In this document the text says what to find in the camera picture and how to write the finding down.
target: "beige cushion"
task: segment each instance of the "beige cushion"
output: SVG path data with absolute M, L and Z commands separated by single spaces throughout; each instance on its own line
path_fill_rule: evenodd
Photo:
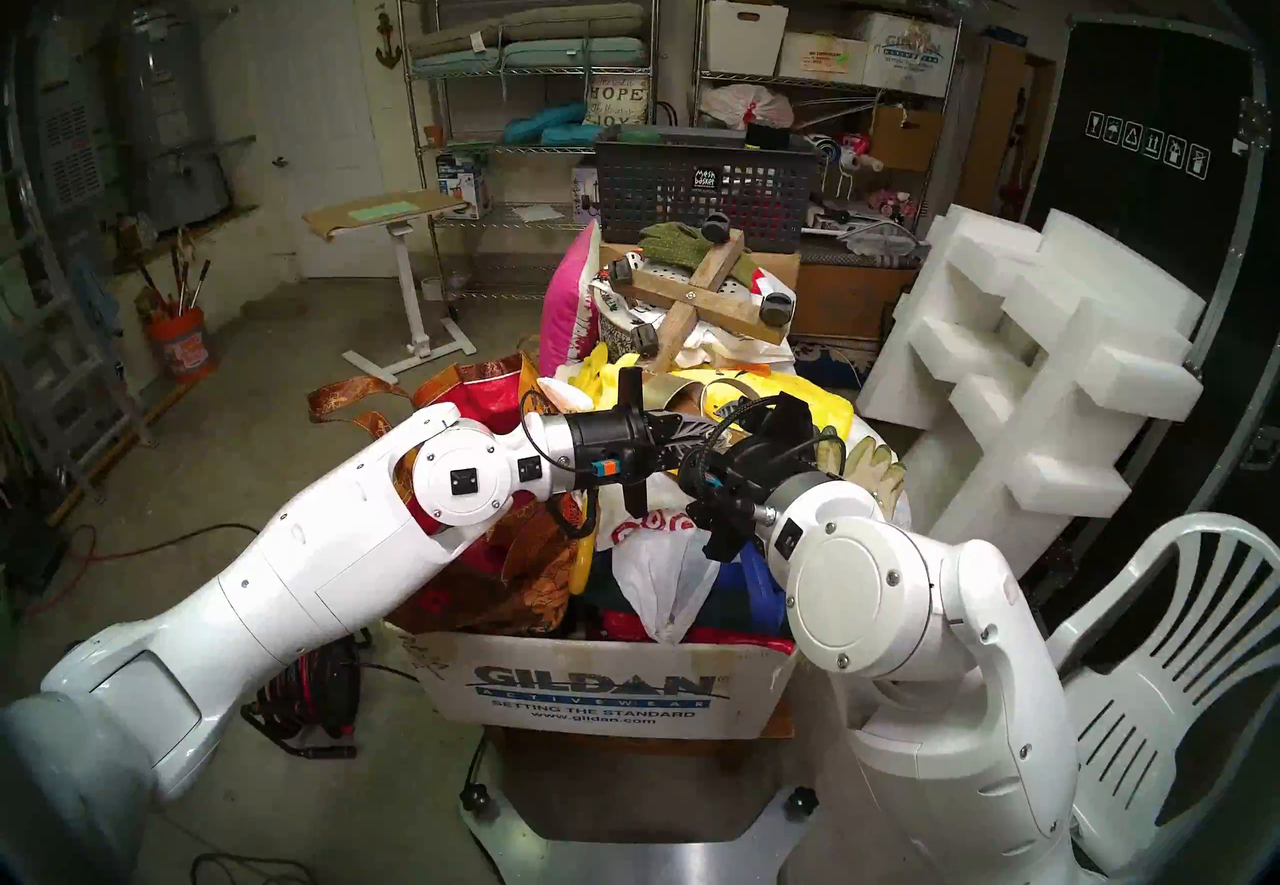
M 471 47 L 471 35 L 480 33 L 486 47 L 508 41 L 541 41 L 553 37 L 628 37 L 644 26 L 645 10 L 637 3 L 584 3 L 577 6 L 539 6 L 447 27 L 410 44 L 413 58 L 430 58 Z

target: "pink pillow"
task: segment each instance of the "pink pillow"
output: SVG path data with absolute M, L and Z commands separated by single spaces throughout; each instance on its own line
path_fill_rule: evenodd
M 581 361 L 600 339 L 590 289 L 599 270 L 600 228 L 593 223 L 573 238 L 547 287 L 538 338 L 540 375 L 552 378 L 561 365 Z

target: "orange bucket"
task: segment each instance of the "orange bucket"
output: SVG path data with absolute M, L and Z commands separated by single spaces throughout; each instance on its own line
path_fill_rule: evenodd
M 178 316 L 156 320 L 147 336 L 179 382 L 195 382 L 214 370 L 214 359 L 205 341 L 205 313 L 189 309 Z

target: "wooden cross frame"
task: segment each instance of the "wooden cross frame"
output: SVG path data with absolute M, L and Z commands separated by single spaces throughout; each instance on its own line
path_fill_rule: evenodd
M 687 283 L 645 269 L 632 270 L 625 264 L 626 259 L 614 263 L 623 268 L 611 266 L 609 284 L 614 292 L 628 302 L 639 300 L 667 310 L 667 318 L 658 328 L 658 353 L 645 362 L 648 370 L 669 371 L 675 368 L 676 355 L 700 319 L 742 337 L 782 343 L 782 328 L 791 319 L 788 310 L 786 315 L 767 311 L 771 320 L 781 319 L 767 323 L 760 318 L 758 305 L 719 291 L 745 247 L 742 232 L 730 231 L 728 240 L 707 252 Z

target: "white door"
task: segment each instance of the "white door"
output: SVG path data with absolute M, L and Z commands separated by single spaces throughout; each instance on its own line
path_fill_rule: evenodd
M 284 210 L 303 278 L 394 278 L 381 227 L 324 241 L 302 214 L 383 191 L 369 120 L 355 0 L 246 0 L 257 99 L 259 145 L 284 187 Z

